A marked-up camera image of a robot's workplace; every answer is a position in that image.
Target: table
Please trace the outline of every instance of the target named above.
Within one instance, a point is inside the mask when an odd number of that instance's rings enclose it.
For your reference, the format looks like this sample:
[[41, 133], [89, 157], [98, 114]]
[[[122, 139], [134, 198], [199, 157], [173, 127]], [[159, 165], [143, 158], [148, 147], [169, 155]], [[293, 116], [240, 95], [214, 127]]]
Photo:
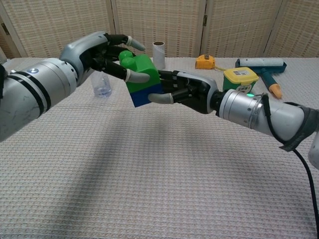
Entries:
[[[319, 60], [284, 60], [283, 101], [318, 109]], [[216, 61], [231, 68], [236, 59]], [[222, 88], [222, 72], [194, 63], [167, 58], [166, 69]], [[125, 84], [111, 85], [99, 99], [87, 80], [1, 143], [1, 238], [316, 238], [305, 169], [273, 138], [180, 104], [135, 109]], [[267, 91], [262, 81], [254, 89]], [[312, 139], [299, 147], [305, 157]]]

